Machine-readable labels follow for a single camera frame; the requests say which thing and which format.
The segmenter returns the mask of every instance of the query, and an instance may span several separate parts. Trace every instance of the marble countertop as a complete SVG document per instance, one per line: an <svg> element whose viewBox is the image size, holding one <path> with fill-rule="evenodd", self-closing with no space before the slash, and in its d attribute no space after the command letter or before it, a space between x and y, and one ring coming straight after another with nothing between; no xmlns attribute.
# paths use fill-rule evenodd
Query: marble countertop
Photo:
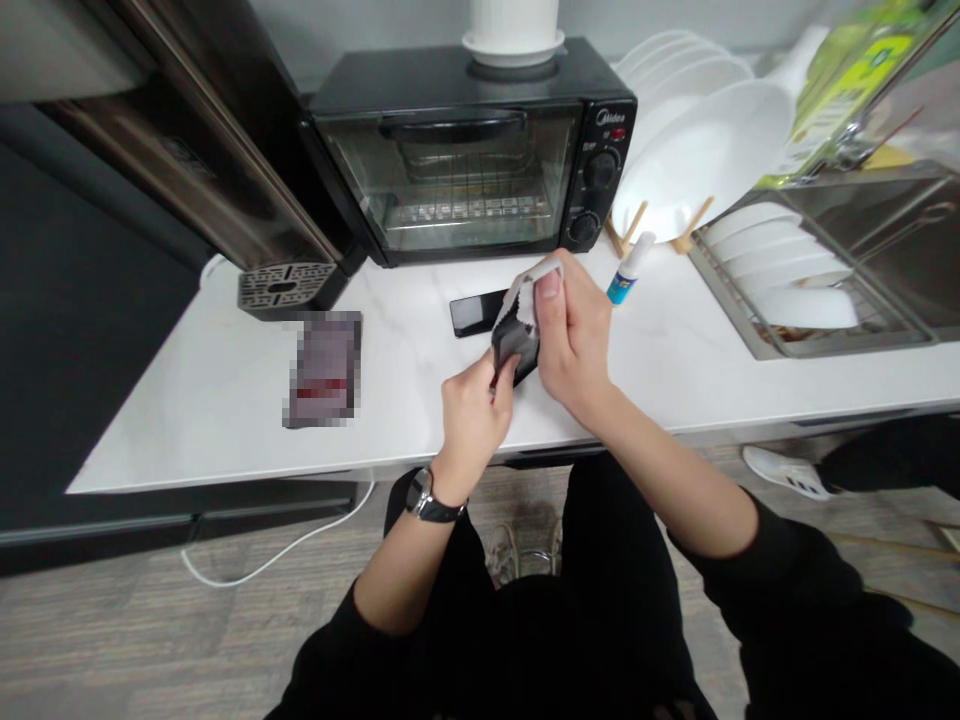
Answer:
<svg viewBox="0 0 960 720"><path fill-rule="evenodd" d="M605 236L578 256L606 288ZM360 409L343 427L281 425L299 325L235 305L221 263L127 398L70 493L130 492L415 462L442 443L440 383L489 335L457 339L449 302L509 286L536 257L385 270L367 261L337 309L363 313ZM758 362L690 260L658 245L614 310L610 374L674 433L960 400L960 343ZM534 372L517 389L504 451L581 443L584 431Z"/></svg>

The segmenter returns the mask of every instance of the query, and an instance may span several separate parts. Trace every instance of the black sleeve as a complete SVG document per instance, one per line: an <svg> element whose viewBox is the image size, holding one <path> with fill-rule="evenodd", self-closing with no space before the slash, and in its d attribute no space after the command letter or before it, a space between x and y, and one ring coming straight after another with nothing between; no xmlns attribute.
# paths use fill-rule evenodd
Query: black sleeve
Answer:
<svg viewBox="0 0 960 720"><path fill-rule="evenodd" d="M367 624L351 586L333 619L300 648L290 684L268 720L389 717L409 691L401 668L411 642Z"/></svg>
<svg viewBox="0 0 960 720"><path fill-rule="evenodd" d="M747 717L960 717L960 668L910 633L907 609L864 592L823 533L754 502L757 537L737 557L671 537L741 643Z"/></svg>

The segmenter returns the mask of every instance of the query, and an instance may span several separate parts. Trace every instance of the wristwatch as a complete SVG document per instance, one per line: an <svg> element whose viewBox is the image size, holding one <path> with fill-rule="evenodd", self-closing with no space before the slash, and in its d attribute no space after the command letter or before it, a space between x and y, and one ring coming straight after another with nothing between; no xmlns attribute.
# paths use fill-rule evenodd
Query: wristwatch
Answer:
<svg viewBox="0 0 960 720"><path fill-rule="evenodd" d="M433 497L433 472L430 468L420 468L407 490L407 512L427 522L456 522L466 509L466 503L452 508Z"/></svg>

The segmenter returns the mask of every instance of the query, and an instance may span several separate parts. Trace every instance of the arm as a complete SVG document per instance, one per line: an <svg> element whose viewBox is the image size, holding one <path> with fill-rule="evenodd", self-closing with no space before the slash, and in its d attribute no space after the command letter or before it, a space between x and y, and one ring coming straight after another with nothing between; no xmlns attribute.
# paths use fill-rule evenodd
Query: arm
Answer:
<svg viewBox="0 0 960 720"><path fill-rule="evenodd" d="M443 383L444 443L434 458L434 497L463 505L510 428L513 413L511 358L497 380L491 351ZM404 513L357 579L354 600L360 615L387 635L407 635L420 624L453 523L424 522Z"/></svg>
<svg viewBox="0 0 960 720"><path fill-rule="evenodd" d="M748 717L947 717L960 669L865 593L814 528L783 520L682 447L607 375L611 306L571 255L537 286L544 387L626 470L742 643Z"/></svg>
<svg viewBox="0 0 960 720"><path fill-rule="evenodd" d="M506 437L518 360L504 366L493 398L491 352L443 384L444 442L431 468L434 497L444 505L466 502ZM271 720L316 717L321 710L355 717L395 712L396 698L410 693L397 667L423 619L454 524L400 516L333 619L300 649Z"/></svg>
<svg viewBox="0 0 960 720"><path fill-rule="evenodd" d="M740 553L757 532L753 501L610 382L610 301L573 256L559 256L564 280L553 273L536 293L547 392L610 450L685 548L714 558Z"/></svg>

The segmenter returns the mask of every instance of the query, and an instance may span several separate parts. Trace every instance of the oven knob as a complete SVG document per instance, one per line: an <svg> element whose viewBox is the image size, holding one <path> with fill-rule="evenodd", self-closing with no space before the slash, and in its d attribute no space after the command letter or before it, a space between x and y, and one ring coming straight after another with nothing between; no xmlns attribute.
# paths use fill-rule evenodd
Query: oven knob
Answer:
<svg viewBox="0 0 960 720"><path fill-rule="evenodd" d="M613 153L598 153L583 168L583 182L589 188L605 188L617 176L617 159Z"/></svg>
<svg viewBox="0 0 960 720"><path fill-rule="evenodd" d="M599 227L600 221L593 213L578 215L570 223L570 239L577 243L592 240Z"/></svg>

